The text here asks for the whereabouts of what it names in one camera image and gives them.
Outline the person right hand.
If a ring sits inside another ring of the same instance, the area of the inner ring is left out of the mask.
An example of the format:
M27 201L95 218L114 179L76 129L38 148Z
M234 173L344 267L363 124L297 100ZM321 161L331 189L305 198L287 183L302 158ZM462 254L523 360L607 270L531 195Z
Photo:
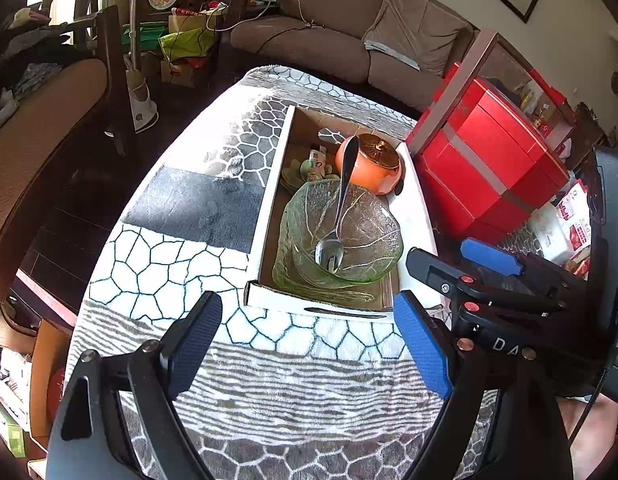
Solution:
M618 404L601 394L570 448L575 479L585 479L601 463L615 441L617 425Z

